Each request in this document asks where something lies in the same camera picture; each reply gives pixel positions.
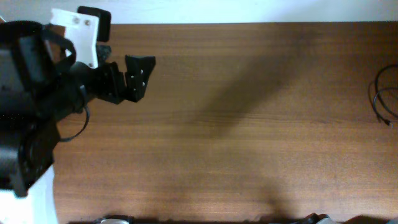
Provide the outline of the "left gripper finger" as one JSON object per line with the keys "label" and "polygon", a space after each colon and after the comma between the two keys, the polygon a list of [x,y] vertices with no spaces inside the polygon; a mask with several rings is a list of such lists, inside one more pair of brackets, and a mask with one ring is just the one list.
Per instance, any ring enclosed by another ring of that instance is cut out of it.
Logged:
{"label": "left gripper finger", "polygon": [[111,55],[111,47],[108,45],[96,45],[96,54],[99,62],[105,62]]}
{"label": "left gripper finger", "polygon": [[154,56],[126,55],[125,62],[127,68],[125,99],[137,103],[145,95],[149,77],[156,65],[156,59]]}

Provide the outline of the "right arm base clamp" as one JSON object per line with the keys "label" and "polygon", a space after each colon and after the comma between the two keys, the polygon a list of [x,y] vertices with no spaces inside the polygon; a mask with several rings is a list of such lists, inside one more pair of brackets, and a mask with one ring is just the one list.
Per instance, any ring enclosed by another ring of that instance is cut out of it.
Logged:
{"label": "right arm base clamp", "polygon": [[339,222],[334,221],[330,218],[329,215],[326,214],[316,214],[311,213],[307,215],[305,218],[300,219],[295,222],[296,224],[340,224]]}

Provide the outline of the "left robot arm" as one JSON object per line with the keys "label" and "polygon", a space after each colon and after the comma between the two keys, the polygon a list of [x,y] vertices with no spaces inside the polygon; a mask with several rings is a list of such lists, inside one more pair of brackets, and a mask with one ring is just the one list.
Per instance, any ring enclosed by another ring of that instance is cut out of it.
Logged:
{"label": "left robot arm", "polygon": [[1,222],[57,223],[53,198],[55,146],[67,139],[57,124],[90,115],[98,98],[138,102],[155,67],[153,56],[125,57],[92,68],[73,43],[34,21],[1,24]]}

